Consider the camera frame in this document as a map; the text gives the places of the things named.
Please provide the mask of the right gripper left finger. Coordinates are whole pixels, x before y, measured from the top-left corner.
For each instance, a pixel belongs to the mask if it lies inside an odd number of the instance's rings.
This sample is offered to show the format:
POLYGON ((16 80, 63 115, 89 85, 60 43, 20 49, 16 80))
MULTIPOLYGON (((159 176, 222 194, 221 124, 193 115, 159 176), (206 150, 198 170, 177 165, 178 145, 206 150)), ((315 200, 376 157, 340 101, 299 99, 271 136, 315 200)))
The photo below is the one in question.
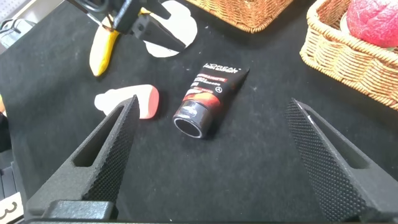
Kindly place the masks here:
POLYGON ((42 216, 56 200, 116 202, 139 114, 137 96, 118 104, 31 196, 27 211, 42 216))

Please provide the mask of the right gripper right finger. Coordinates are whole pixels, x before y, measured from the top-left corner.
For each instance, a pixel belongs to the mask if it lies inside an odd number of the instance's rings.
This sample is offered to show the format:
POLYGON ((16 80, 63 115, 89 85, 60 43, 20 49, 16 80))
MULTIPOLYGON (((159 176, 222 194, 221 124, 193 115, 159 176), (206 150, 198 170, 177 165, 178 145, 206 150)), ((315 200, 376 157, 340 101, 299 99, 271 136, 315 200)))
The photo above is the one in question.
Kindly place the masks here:
POLYGON ((326 219, 397 221, 397 181, 308 105, 285 116, 326 219))

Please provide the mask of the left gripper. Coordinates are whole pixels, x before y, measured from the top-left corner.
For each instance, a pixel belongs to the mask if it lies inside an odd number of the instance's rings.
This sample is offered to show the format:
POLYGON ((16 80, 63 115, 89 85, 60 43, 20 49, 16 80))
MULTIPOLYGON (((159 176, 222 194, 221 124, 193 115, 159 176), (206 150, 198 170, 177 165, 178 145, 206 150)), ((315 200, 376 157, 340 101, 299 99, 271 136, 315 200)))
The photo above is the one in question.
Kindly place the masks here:
POLYGON ((108 31, 122 34, 131 32, 139 40, 181 52, 186 45, 166 29, 158 20, 144 14, 139 16, 142 7, 163 19, 169 19, 171 13, 159 0, 67 0, 82 11, 94 23, 108 31))

